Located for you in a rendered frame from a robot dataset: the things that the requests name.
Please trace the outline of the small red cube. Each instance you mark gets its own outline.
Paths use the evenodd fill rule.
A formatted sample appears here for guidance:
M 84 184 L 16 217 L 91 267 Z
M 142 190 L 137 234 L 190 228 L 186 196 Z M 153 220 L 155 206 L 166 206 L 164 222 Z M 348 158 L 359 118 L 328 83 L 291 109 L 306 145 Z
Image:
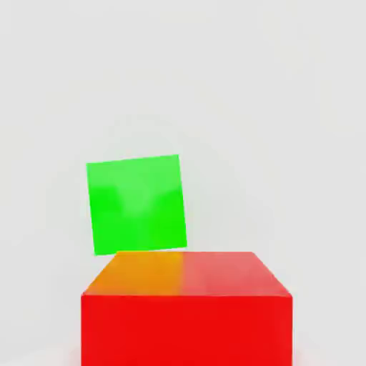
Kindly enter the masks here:
M 119 252 L 81 296 L 81 366 L 292 366 L 292 339 L 251 252 Z

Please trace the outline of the small green cube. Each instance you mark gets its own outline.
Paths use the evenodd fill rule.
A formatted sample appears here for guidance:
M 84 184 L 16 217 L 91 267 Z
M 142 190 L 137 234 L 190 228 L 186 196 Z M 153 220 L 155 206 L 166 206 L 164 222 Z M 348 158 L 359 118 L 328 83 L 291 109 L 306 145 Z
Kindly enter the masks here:
M 86 164 L 94 253 L 187 247 L 179 157 Z

